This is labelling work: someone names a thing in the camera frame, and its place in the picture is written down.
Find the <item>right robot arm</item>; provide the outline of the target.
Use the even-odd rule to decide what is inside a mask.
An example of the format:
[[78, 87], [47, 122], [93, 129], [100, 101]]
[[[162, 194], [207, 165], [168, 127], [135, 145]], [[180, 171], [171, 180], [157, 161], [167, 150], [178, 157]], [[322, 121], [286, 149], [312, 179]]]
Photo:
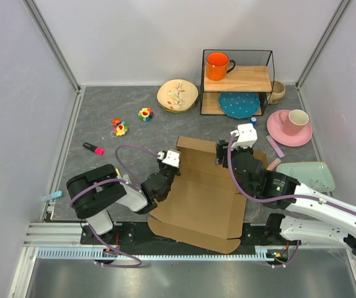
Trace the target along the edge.
[[236, 137], [216, 143], [215, 163], [228, 169], [232, 182], [246, 199], [317, 219], [314, 225], [304, 228], [293, 218], [272, 214], [263, 230], [268, 243], [275, 245], [283, 239], [331, 240], [351, 249], [356, 256], [356, 205], [315, 191], [291, 176], [267, 170], [254, 157], [251, 147], [236, 145]]

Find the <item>rainbow flower plush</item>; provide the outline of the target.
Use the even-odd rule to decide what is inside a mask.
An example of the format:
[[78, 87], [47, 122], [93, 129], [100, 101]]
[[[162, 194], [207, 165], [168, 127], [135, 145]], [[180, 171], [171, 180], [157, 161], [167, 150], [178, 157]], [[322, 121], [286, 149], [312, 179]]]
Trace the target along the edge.
[[153, 115], [154, 111], [149, 107], [144, 107], [138, 112], [138, 117], [144, 122], [150, 121]]

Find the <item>yellow flower keychain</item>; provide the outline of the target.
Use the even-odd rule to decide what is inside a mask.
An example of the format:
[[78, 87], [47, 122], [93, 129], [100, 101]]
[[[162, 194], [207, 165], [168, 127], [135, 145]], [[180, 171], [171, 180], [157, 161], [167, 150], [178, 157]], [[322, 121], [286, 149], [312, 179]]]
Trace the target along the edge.
[[117, 124], [110, 132], [111, 137], [122, 137], [128, 132], [128, 125], [125, 122]]

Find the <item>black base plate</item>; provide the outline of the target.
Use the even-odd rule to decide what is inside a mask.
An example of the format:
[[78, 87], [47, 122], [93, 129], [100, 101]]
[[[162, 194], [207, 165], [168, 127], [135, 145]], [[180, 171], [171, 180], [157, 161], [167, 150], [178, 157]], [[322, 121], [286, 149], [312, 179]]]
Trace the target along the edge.
[[[127, 253], [133, 254], [166, 254], [189, 253], [200, 254], [210, 252], [210, 248], [200, 248], [190, 244], [171, 240], [155, 235], [145, 222], [124, 222], [116, 226], [111, 232], [101, 236], [109, 245], [117, 245]], [[296, 241], [286, 240], [277, 231], [269, 229], [268, 225], [260, 223], [244, 223], [243, 233], [235, 253], [247, 253], [256, 246], [288, 246], [294, 247]]]

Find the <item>orange mug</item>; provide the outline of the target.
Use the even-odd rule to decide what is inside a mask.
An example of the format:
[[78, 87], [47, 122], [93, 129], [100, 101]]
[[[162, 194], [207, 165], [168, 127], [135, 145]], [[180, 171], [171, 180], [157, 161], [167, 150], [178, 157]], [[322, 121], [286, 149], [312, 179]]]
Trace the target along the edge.
[[225, 53], [213, 52], [207, 56], [206, 76], [213, 81], [222, 80], [227, 73], [234, 70], [236, 62]]

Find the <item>blue dotted plate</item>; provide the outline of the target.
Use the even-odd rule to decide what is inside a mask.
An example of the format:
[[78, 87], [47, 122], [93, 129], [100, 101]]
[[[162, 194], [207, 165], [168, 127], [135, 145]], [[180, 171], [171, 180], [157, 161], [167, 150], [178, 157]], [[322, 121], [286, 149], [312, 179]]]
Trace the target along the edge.
[[223, 92], [218, 103], [220, 109], [234, 119], [250, 118], [260, 107], [259, 95], [254, 92]]

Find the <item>light blue highlighter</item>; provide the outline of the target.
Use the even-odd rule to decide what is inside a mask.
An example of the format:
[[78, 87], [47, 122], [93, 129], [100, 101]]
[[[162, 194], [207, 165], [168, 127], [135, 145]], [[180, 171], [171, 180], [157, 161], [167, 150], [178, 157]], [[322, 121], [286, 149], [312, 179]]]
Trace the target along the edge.
[[60, 198], [63, 195], [62, 191], [55, 191], [53, 193], [47, 194], [46, 196], [43, 196], [41, 198], [42, 202], [47, 202], [47, 201], [51, 201], [57, 198]]

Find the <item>cream bird plate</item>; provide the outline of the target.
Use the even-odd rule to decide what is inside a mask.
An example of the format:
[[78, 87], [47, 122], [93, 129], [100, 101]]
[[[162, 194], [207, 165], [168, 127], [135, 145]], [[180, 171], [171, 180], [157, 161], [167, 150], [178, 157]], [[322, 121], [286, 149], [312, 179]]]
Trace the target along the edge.
[[168, 112], [182, 113], [191, 109], [198, 98], [197, 87], [183, 79], [172, 79], [158, 90], [158, 104]]

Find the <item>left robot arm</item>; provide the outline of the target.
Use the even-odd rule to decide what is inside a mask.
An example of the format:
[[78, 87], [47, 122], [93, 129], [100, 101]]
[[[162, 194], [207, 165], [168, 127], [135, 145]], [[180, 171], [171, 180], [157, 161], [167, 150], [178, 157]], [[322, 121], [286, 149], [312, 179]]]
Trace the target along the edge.
[[159, 171], [137, 187], [127, 175], [119, 175], [115, 166], [106, 164], [69, 179], [66, 187], [76, 217], [93, 228], [98, 241], [109, 244], [116, 230], [107, 209], [116, 203], [136, 214], [147, 214], [167, 198], [178, 175], [178, 167], [160, 162]]

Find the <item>pink saucer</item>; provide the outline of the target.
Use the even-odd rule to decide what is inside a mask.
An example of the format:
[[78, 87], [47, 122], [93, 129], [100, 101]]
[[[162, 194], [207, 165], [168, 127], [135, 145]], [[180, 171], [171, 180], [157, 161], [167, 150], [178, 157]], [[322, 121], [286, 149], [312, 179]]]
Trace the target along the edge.
[[289, 147], [300, 147], [308, 143], [313, 136], [313, 128], [310, 124], [304, 127], [304, 129], [294, 136], [289, 136], [283, 133], [282, 131], [282, 123], [278, 118], [278, 114], [282, 111], [291, 111], [291, 110], [279, 110], [274, 112], [267, 120], [267, 130], [272, 138], [281, 143], [282, 145], [286, 145]]

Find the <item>pink black highlighter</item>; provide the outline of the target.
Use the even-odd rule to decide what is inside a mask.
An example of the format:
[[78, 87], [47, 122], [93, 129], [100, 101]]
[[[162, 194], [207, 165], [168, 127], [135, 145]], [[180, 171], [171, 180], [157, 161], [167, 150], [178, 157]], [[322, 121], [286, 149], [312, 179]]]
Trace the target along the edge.
[[84, 142], [82, 146], [84, 148], [94, 152], [95, 154], [98, 154], [98, 155], [103, 155], [105, 152], [103, 148], [95, 146], [95, 145], [87, 143], [87, 142]]

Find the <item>brown cardboard box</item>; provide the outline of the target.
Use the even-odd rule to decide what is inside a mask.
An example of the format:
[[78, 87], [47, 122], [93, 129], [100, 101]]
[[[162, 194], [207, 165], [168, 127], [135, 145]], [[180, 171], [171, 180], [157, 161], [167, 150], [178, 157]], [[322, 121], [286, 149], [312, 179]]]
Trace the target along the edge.
[[215, 164], [216, 143], [180, 136], [180, 176], [167, 199], [151, 211], [148, 226], [158, 236], [228, 254], [238, 248], [246, 198], [228, 169]]

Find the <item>mint green square plate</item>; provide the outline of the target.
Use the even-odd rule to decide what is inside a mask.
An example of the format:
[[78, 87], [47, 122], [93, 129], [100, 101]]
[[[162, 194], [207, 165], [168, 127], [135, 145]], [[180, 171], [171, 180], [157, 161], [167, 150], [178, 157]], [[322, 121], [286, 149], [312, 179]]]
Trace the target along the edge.
[[318, 192], [332, 192], [336, 188], [329, 167], [321, 161], [281, 163], [276, 172], [291, 176]]

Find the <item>beige ceramic cup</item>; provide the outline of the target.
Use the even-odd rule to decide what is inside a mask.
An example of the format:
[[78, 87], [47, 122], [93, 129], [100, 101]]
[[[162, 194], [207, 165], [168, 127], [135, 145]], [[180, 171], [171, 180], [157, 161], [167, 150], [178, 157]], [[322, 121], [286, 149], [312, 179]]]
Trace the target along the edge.
[[267, 93], [268, 104], [278, 104], [285, 96], [285, 85], [280, 81], [271, 81], [272, 92]]

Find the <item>peach highlighter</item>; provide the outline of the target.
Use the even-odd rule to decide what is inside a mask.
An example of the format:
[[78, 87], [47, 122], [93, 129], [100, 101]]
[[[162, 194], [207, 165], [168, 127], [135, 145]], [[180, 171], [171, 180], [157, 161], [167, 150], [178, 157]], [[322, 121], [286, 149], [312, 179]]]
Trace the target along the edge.
[[268, 165], [267, 170], [273, 171], [281, 162], [282, 161], [280, 158], [274, 159], [273, 162], [271, 162], [271, 164]]

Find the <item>small orange toy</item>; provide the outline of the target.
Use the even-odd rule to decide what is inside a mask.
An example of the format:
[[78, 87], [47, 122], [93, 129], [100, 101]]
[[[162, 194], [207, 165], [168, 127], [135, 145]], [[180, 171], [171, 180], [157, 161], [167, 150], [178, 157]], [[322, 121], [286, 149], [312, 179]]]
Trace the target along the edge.
[[111, 120], [111, 122], [112, 122], [112, 125], [115, 127], [115, 126], [119, 125], [122, 122], [122, 120], [119, 118], [114, 118]]

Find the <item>pink cup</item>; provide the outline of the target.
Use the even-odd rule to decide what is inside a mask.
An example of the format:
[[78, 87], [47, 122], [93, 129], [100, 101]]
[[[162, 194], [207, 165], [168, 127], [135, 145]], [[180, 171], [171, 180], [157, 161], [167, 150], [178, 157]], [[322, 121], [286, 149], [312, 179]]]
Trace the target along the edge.
[[282, 123], [283, 133], [289, 136], [300, 133], [309, 122], [307, 113], [299, 109], [282, 111], [278, 114], [278, 118]]

